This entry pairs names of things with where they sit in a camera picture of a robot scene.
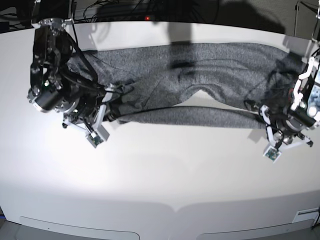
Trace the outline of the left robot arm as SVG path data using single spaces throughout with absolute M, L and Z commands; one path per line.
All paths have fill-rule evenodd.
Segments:
M 284 150 L 303 144 L 313 146 L 313 141 L 302 133 L 320 126 L 320 26 L 317 24 L 312 42 L 317 45 L 294 88 L 289 92 L 284 106 L 277 110 L 270 105 L 259 107 L 259 116 L 265 123 L 268 145 L 263 155 L 277 160 Z

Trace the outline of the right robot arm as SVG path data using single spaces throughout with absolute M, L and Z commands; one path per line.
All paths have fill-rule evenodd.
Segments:
M 75 25 L 73 0 L 36 0 L 31 14 L 35 29 L 28 101 L 38 111 L 63 114 L 63 128 L 95 132 L 119 112 L 110 104 L 124 93 L 123 85 L 102 85 L 98 74 L 67 26 Z

